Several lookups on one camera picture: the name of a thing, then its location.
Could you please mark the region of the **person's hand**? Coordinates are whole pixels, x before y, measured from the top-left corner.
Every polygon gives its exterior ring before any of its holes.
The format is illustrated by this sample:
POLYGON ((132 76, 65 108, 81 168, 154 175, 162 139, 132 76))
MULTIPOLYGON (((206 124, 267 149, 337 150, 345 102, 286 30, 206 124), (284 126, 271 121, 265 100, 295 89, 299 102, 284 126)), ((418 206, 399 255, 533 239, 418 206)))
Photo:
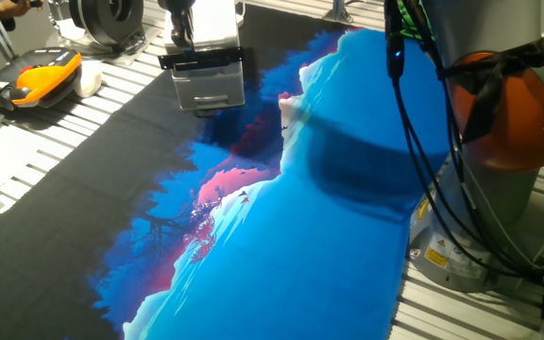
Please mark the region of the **person's hand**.
POLYGON ((2 21, 21 17, 31 9, 42 10, 42 0, 1 0, 0 19, 2 21))

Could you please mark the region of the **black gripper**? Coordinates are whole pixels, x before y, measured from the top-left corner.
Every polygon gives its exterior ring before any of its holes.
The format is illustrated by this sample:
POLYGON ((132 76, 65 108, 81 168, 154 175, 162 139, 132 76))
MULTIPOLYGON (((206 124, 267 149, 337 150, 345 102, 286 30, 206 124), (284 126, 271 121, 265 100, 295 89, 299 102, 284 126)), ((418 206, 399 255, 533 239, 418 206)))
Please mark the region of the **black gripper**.
POLYGON ((176 47, 181 47, 181 38, 183 47, 187 49, 194 48, 194 32, 192 5, 196 0, 158 0, 162 9, 170 12, 170 37, 176 47))

